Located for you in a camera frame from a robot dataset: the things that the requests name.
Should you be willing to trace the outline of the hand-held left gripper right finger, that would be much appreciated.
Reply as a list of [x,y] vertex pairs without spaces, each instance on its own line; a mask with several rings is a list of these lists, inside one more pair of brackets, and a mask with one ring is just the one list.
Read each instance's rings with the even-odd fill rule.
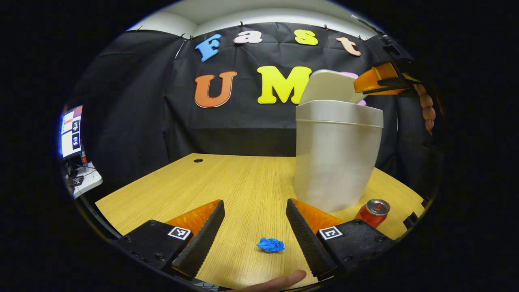
[[295,198],[287,200],[287,219],[314,277],[323,281],[349,274],[373,261],[393,246],[395,240],[361,219],[324,222],[319,209]]

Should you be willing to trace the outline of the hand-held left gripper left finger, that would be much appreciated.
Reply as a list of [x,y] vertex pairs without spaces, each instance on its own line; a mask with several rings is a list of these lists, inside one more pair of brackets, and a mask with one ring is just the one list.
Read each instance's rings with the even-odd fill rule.
[[224,201],[218,199],[165,223],[148,220],[116,240],[116,247],[162,272],[192,280],[224,218]]

